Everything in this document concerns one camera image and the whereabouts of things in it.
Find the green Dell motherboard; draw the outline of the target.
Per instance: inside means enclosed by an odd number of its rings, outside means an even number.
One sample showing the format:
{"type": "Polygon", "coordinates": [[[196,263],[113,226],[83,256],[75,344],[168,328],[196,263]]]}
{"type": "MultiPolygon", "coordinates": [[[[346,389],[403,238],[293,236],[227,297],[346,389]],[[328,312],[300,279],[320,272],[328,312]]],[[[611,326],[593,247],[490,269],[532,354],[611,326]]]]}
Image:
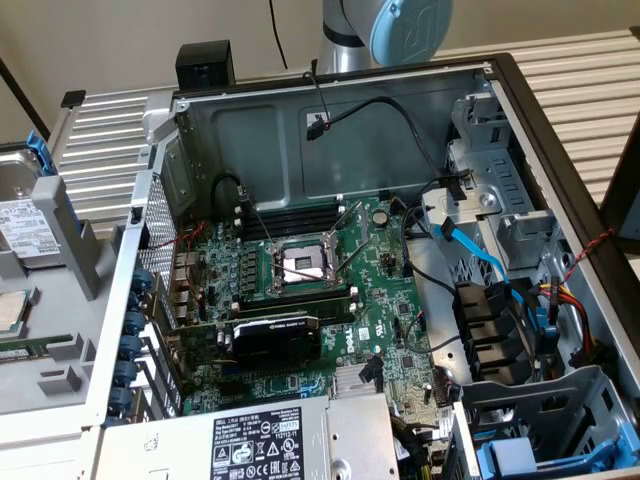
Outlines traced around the green Dell motherboard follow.
{"type": "MultiPolygon", "coordinates": [[[[212,413],[275,401],[333,395],[337,367],[365,364],[360,378],[373,380],[391,413],[417,431],[440,436],[448,405],[447,389],[435,371],[440,342],[427,337],[426,315],[417,290],[418,277],[405,263],[412,227],[401,216],[398,200],[361,199],[369,218],[369,243],[341,260],[339,272],[355,313],[352,321],[322,320],[322,351],[298,367],[243,370],[229,365],[191,367],[179,334],[186,327],[246,321],[235,316],[239,303],[286,296],[265,293],[269,241],[254,214],[203,223],[185,232],[175,259],[172,301],[178,328],[170,350],[183,377],[186,415],[212,413]],[[374,225],[372,214],[384,210],[389,222],[374,225]]],[[[345,203],[261,216],[272,239],[327,232],[345,203]]]]}

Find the black box mount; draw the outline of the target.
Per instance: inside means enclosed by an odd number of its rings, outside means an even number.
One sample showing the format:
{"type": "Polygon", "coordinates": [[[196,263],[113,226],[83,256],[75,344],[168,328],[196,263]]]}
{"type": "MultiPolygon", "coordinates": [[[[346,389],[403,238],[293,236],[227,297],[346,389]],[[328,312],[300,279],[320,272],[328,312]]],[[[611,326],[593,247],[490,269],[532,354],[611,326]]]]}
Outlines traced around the black box mount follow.
{"type": "Polygon", "coordinates": [[[225,39],[183,44],[175,60],[175,71],[181,91],[235,85],[231,42],[225,39]]]}

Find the hard disk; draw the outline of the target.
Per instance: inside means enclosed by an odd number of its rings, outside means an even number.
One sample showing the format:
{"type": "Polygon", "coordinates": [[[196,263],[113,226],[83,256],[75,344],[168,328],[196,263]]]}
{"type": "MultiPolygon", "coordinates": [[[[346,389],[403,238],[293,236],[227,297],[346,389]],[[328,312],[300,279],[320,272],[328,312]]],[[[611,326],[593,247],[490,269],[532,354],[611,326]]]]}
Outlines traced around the hard disk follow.
{"type": "Polygon", "coordinates": [[[46,141],[32,131],[23,142],[0,144],[0,252],[12,251],[30,270],[62,264],[59,244],[31,194],[57,173],[46,141]]]}

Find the green RAM stick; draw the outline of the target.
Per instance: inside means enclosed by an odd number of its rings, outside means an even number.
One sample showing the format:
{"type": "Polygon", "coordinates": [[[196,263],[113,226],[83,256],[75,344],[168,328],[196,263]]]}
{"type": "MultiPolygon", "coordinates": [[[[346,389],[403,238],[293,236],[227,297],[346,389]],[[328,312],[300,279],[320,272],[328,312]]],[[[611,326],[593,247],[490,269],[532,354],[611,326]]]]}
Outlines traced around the green RAM stick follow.
{"type": "Polygon", "coordinates": [[[304,312],[322,320],[352,321],[355,313],[347,291],[322,291],[239,303],[235,316],[240,319],[304,312]]]}
{"type": "Polygon", "coordinates": [[[70,334],[0,342],[0,363],[48,357],[49,347],[73,339],[70,334]]]}

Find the open grey PC case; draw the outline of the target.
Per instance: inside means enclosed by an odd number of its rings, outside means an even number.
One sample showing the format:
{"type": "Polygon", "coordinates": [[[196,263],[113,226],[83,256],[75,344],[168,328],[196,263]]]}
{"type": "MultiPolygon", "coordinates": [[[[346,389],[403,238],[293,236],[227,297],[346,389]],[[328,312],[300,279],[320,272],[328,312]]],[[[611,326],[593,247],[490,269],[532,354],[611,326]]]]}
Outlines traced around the open grey PC case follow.
{"type": "Polygon", "coordinates": [[[174,95],[136,180],[118,252],[92,392],[99,406],[90,480],[110,427],[186,415],[170,350],[172,293],[185,232],[203,223],[375,197],[396,199],[412,227],[405,263],[418,277],[427,337],[448,405],[440,436],[391,413],[399,480],[443,480],[453,405],[472,379],[453,310],[456,285],[502,282],[531,360],[526,383],[598,366],[640,432],[640,283],[517,64],[507,55],[174,95]],[[457,100],[493,92],[526,155],[524,178],[559,232],[550,256],[508,271],[481,221],[428,223],[422,195],[448,184],[457,100]]]}

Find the black plastic fan shroud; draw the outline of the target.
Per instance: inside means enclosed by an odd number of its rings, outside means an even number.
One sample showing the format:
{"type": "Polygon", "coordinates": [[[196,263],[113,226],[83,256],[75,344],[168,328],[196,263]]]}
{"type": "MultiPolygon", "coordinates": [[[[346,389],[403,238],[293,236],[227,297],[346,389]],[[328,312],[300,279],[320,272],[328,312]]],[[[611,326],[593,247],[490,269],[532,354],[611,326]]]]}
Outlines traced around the black plastic fan shroud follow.
{"type": "Polygon", "coordinates": [[[531,360],[504,283],[457,284],[453,310],[473,380],[515,386],[531,378],[531,360]]]}

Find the metal socket cover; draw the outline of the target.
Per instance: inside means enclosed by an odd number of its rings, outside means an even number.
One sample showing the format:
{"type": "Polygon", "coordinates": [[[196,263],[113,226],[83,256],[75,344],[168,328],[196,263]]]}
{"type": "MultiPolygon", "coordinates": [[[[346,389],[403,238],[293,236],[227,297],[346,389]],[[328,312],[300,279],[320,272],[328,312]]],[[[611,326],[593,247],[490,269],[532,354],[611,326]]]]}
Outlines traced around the metal socket cover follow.
{"type": "Polygon", "coordinates": [[[324,234],[325,243],[341,260],[359,254],[369,243],[369,218],[362,200],[338,208],[338,218],[324,234]]]}

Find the grey power supply unit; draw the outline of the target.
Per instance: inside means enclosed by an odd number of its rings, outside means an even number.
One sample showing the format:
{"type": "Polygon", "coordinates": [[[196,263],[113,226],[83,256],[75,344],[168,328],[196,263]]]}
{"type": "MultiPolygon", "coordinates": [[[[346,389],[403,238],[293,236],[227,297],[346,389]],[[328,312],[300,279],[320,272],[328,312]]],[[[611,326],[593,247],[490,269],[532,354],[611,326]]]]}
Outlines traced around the grey power supply unit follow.
{"type": "Polygon", "coordinates": [[[326,396],[106,430],[96,480],[399,480],[381,394],[326,396]]]}

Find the silver finned heatsink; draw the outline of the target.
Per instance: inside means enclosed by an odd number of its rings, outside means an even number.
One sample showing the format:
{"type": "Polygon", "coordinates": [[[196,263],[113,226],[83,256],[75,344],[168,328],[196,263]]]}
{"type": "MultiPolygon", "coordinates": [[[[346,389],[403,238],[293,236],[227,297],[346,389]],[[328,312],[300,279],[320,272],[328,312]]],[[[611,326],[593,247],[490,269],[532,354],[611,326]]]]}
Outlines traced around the silver finned heatsink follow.
{"type": "Polygon", "coordinates": [[[333,395],[337,399],[372,395],[377,393],[373,380],[366,382],[360,378],[365,364],[337,367],[334,374],[333,395]]]}

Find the silver CPU chip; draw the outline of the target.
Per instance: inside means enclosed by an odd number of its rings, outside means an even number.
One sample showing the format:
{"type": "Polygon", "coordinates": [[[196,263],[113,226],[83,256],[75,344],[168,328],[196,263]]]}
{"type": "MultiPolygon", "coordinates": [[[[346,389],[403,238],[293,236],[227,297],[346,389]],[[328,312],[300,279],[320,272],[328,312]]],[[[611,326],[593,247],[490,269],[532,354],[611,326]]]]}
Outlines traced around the silver CPU chip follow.
{"type": "Polygon", "coordinates": [[[29,290],[0,293],[0,334],[16,333],[23,323],[29,290]]]}

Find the empty blue disk carrier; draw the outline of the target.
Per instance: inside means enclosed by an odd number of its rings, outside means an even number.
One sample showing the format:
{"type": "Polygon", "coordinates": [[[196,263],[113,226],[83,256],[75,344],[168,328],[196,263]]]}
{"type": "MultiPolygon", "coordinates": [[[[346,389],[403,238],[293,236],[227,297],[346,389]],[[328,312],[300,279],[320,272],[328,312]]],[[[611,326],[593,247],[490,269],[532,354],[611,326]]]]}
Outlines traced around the empty blue disk carrier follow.
{"type": "Polygon", "coordinates": [[[586,453],[537,462],[531,443],[517,438],[487,442],[476,456],[482,480],[558,480],[640,464],[640,438],[629,422],[619,425],[615,440],[587,447],[586,453]]]}

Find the black graphics card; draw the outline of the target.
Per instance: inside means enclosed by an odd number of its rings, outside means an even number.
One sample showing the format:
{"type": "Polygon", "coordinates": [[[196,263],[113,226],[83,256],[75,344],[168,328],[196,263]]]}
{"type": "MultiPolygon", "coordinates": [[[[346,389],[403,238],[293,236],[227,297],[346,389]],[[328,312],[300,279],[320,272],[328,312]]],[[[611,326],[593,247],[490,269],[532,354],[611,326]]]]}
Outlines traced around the black graphics card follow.
{"type": "Polygon", "coordinates": [[[320,319],[302,313],[186,327],[179,334],[187,364],[266,370],[298,367],[321,356],[320,319]]]}

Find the thin metal locking lever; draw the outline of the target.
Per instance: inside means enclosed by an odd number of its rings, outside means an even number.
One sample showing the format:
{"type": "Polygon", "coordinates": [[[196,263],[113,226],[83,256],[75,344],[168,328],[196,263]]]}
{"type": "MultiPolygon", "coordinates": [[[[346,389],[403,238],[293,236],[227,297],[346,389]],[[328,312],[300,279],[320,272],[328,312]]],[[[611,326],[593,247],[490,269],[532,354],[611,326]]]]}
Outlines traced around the thin metal locking lever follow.
{"type": "Polygon", "coordinates": [[[264,221],[263,221],[258,209],[255,207],[253,201],[251,200],[251,197],[250,197],[250,195],[248,193],[248,190],[242,184],[240,184],[237,187],[237,190],[238,190],[239,200],[241,202],[243,202],[243,203],[248,203],[249,204],[249,207],[251,208],[252,213],[258,219],[258,221],[259,221],[259,223],[260,223],[260,225],[261,225],[261,227],[262,227],[267,239],[269,240],[269,242],[271,244],[271,247],[274,248],[274,241],[272,239],[272,236],[270,235],[270,233],[269,233],[269,231],[268,231],[268,229],[267,229],[267,227],[266,227],[266,225],[265,225],[265,223],[264,223],[264,221]]]}

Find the silver metal drive bracket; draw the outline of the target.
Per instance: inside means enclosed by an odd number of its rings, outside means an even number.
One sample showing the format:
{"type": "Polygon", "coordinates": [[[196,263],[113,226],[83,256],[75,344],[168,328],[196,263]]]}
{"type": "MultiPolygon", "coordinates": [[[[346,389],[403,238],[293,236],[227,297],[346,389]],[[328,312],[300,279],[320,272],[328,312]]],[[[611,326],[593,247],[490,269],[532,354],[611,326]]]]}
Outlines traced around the silver metal drive bracket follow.
{"type": "Polygon", "coordinates": [[[448,184],[422,195],[428,223],[451,219],[470,230],[483,221],[508,271],[532,269],[550,256],[559,227],[526,180],[526,155],[493,92],[455,102],[451,114],[457,137],[447,146],[448,184]]]}

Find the grey plastic parts rack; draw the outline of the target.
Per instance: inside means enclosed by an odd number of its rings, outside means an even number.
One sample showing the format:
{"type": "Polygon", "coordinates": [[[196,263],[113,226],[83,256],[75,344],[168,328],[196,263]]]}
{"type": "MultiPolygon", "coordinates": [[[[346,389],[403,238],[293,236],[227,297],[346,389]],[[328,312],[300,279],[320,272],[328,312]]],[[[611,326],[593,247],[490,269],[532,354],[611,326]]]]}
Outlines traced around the grey plastic parts rack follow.
{"type": "Polygon", "coordinates": [[[72,210],[63,181],[40,178],[31,199],[59,244],[62,264],[25,268],[0,252],[0,293],[29,290],[23,323],[0,342],[70,334],[48,357],[0,363],[0,416],[85,402],[111,290],[122,228],[99,232],[72,210]]]}

